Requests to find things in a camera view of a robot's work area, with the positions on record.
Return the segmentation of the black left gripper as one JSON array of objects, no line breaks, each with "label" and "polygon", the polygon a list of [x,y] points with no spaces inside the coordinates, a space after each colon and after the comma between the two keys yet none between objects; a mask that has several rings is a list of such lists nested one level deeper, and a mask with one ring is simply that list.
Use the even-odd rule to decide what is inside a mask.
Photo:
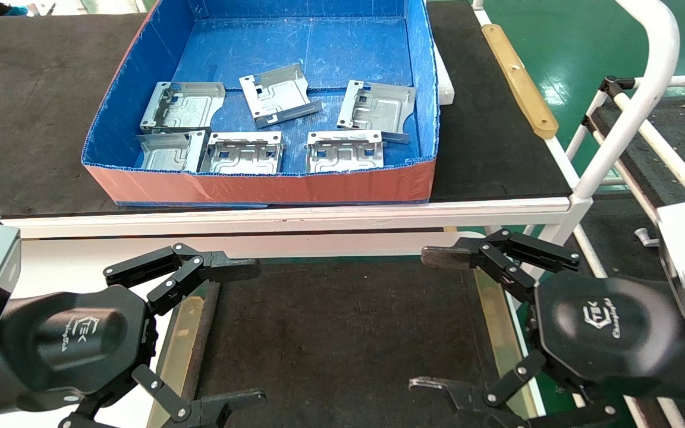
[{"label": "black left gripper", "polygon": [[[136,382],[168,413],[163,427],[224,427],[234,412],[266,402],[266,392],[182,399],[147,366],[158,338],[154,315],[168,313],[203,284],[260,274],[259,260],[176,243],[107,266],[112,287],[99,292],[12,299],[0,320],[0,414],[55,411],[84,399],[107,407]],[[147,302],[129,290],[158,278],[163,281]]]}]

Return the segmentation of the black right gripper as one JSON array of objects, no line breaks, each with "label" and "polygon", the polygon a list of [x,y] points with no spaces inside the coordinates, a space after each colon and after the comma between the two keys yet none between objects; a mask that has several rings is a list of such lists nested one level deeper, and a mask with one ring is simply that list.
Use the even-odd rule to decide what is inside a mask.
[{"label": "black right gripper", "polygon": [[[551,368],[553,357],[579,379],[611,392],[685,401],[685,318],[666,282],[579,275],[579,253],[509,229],[462,237],[449,247],[424,247],[421,261],[443,270],[482,270],[517,301],[536,303],[549,355],[531,351],[488,388],[430,376],[412,377],[410,388],[443,391],[456,412],[481,415],[486,427],[599,427],[617,421],[619,412],[606,400],[527,420],[514,414],[508,401]],[[536,280],[518,262],[556,274],[535,290]]]}]

